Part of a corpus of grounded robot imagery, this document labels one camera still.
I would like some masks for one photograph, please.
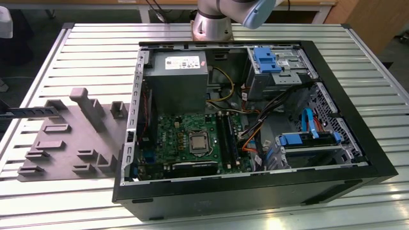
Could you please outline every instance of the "slotted metal table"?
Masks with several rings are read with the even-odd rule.
[[[87,87],[101,104],[131,101],[140,41],[190,40],[189,24],[76,24],[63,29],[21,106],[72,104]],[[0,229],[408,229],[409,95],[353,30],[341,25],[274,24],[236,40],[313,40],[393,162],[398,176],[328,204],[140,222],[111,202],[113,178],[20,183],[17,169],[41,120],[13,120],[0,143]]]

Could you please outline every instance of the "barcode label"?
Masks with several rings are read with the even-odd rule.
[[[241,97],[244,101],[248,101],[248,94],[245,92],[241,93]]]
[[[257,164],[261,166],[262,160],[261,160],[261,158],[258,157],[258,155],[256,155],[254,161],[256,161]]]
[[[269,145],[270,145],[270,141],[265,140],[264,143],[262,143],[262,147],[269,147]]]
[[[166,57],[165,69],[200,69],[198,56]]]
[[[278,63],[280,66],[288,66],[288,61],[280,61],[278,60],[277,63]]]

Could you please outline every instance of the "motherboard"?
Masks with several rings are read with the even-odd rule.
[[[170,172],[200,176],[250,172],[250,160],[237,148],[240,115],[164,115],[157,118],[157,144],[143,149],[140,176],[173,178]]]

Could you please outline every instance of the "cable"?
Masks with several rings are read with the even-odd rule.
[[[261,131],[258,131],[254,135],[254,144],[256,144],[256,150],[257,150],[257,155],[260,157],[261,160],[261,165],[260,167],[256,168],[257,171],[261,171],[264,169],[265,166],[265,154],[264,154],[264,150],[262,150],[262,144],[261,144]]]
[[[241,111],[244,111],[244,112],[250,112],[250,110],[246,110],[246,109],[245,109],[245,101],[242,101],[242,103],[241,103]]]
[[[161,22],[168,23],[166,17],[153,8],[150,2],[148,0],[145,0],[145,2],[149,4],[150,9],[154,11],[156,17],[161,20]]]
[[[218,97],[221,98],[222,97],[222,94],[221,94],[221,90],[218,90]],[[230,105],[230,103],[228,102],[228,99],[225,101],[222,101],[228,107],[228,109],[234,109]]]
[[[289,12],[290,12],[290,9],[292,9],[292,3],[289,0],[288,1],[288,9],[286,9],[286,13],[285,13],[285,19],[284,19],[284,23],[286,23],[286,20],[288,20],[288,17],[289,17]]]
[[[234,84],[233,84],[233,80],[232,80],[230,76],[218,67],[213,66],[213,69],[218,70],[220,73],[224,74],[224,76],[226,77],[226,79],[229,80],[230,85],[232,85],[232,89],[230,89],[229,95],[226,95],[224,98],[206,100],[208,102],[221,102],[224,100],[228,100],[232,97],[233,92],[234,92]]]
[[[222,86],[221,89],[218,90],[218,97],[220,97],[220,98],[224,98],[224,96],[221,95],[222,88],[224,88],[224,86]],[[225,97],[228,97],[225,100],[229,100],[229,99],[233,97],[233,94],[229,93]]]
[[[164,13],[170,13],[172,10],[164,11],[162,8],[160,7],[158,3],[156,2],[156,0],[153,0],[154,4],[157,5],[157,8],[160,11],[162,11]]]
[[[256,136],[256,133],[260,131],[261,129],[261,126],[256,129],[256,131],[253,132],[253,134],[250,135],[248,141],[244,143],[242,147],[241,147],[241,150],[242,151],[250,151],[250,152],[257,152],[254,149],[248,149],[246,148],[246,145],[249,144],[250,140],[253,139],[253,137]]]
[[[324,128],[322,128],[322,125],[321,125],[321,122],[320,122],[318,118],[314,117],[314,121],[317,123],[318,131],[324,132]]]
[[[257,116],[257,123],[250,126],[246,130],[244,130],[244,132],[241,133],[241,136],[246,135],[252,130],[254,130],[258,125],[262,124],[262,122],[265,121],[270,111],[273,111],[278,106],[281,106],[285,102],[285,100],[288,99],[290,93],[298,89],[302,88],[309,88],[312,87],[314,84],[314,81],[310,81],[308,83],[304,83],[301,85],[294,85],[292,87],[289,87],[282,93],[280,93],[280,95],[269,101],[269,103],[266,104],[266,106],[264,107],[264,109],[261,110],[258,116]]]
[[[222,108],[220,107],[218,105],[216,105],[213,102],[206,102],[209,105],[212,105],[216,109],[218,110],[222,110],[222,111],[230,111],[230,112],[236,112],[236,113],[240,113],[240,114],[252,114],[252,112],[242,112],[237,109],[226,109],[226,108]]]
[[[181,13],[180,13],[178,17],[174,18],[174,19],[172,19],[172,23],[174,23],[174,22],[181,18],[181,16],[184,15],[184,13],[185,13],[185,10],[181,10]]]

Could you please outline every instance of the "power supply label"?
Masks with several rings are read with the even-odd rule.
[[[200,69],[198,56],[166,57],[165,69]]]

